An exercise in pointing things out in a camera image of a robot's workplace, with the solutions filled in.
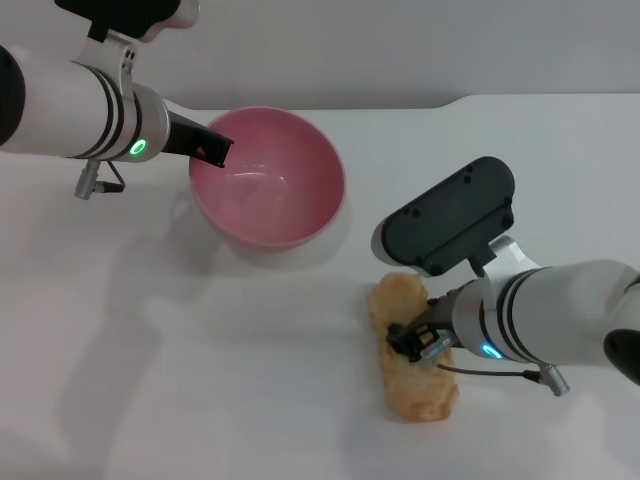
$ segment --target bread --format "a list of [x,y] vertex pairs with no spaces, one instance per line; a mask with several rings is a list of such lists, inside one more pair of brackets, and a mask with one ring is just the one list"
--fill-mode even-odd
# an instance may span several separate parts
[[[458,398],[455,374],[432,364],[409,360],[395,353],[387,343],[391,323],[407,324],[427,308],[427,291],[418,275],[391,273],[385,276],[369,297],[369,311],[376,331],[382,371],[391,408],[408,422],[445,420]],[[451,351],[440,362],[453,365]]]

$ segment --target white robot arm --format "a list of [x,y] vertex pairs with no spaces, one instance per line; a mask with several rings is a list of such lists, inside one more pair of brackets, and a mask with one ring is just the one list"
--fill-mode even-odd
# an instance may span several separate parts
[[569,390],[562,365],[612,367],[640,384],[638,271],[610,260],[535,264],[500,236],[513,224],[514,190],[504,163],[481,158],[378,226],[372,249],[386,263],[438,276],[468,259],[477,275],[411,325],[392,327],[389,343],[412,362],[453,346],[536,364],[523,376],[557,396]]
[[101,162],[144,162],[161,152],[224,166],[231,140],[169,112],[153,90],[133,82],[138,58],[127,39],[150,41],[164,28],[188,28],[198,0],[56,0],[92,21],[73,62],[0,47],[0,150],[87,160],[76,196],[122,191],[98,182]]

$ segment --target pink bowl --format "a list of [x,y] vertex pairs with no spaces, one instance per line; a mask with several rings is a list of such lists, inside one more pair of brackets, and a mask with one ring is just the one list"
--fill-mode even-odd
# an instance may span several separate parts
[[191,186],[211,224],[232,239],[285,249],[326,229],[345,197],[345,174],[329,139],[286,110],[248,107],[209,128],[235,144],[219,169],[191,159]]

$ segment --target cable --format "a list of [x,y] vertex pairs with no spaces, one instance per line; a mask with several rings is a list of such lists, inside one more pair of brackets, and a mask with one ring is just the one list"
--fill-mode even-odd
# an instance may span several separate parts
[[116,178],[120,182],[120,185],[122,185],[122,189],[124,190],[124,188],[127,186],[127,184],[124,183],[124,178],[122,178],[122,175],[120,175],[120,172],[118,172],[118,169],[116,168],[116,166],[113,164],[113,162],[111,160],[108,160],[107,164],[111,168],[111,171],[116,176]]
[[450,367],[449,365],[442,365],[438,363],[436,365],[441,370],[447,372],[462,373],[464,375],[484,375],[487,377],[522,377],[530,380],[534,383],[540,383],[540,372],[534,370],[523,370],[522,372],[495,372],[488,370],[467,370],[465,368]]
[[488,375],[491,377],[521,377],[523,372],[490,372],[488,370],[466,370],[464,368],[450,367],[448,365],[438,364],[438,368],[448,372],[463,373],[465,375]]

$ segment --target white table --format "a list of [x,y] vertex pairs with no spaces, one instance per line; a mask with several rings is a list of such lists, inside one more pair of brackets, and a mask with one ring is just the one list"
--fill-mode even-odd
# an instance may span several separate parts
[[[390,271],[374,226],[484,155],[514,172],[511,234],[534,260],[639,265],[640,95],[303,115],[342,154],[348,201],[320,238],[271,256],[212,231],[180,157],[125,165],[126,192],[89,202],[73,197],[82,163],[0,157],[0,478],[640,475],[640,388],[614,371],[565,368],[561,399],[461,377],[450,420],[398,422],[365,306]],[[460,266],[426,285],[470,278]]]

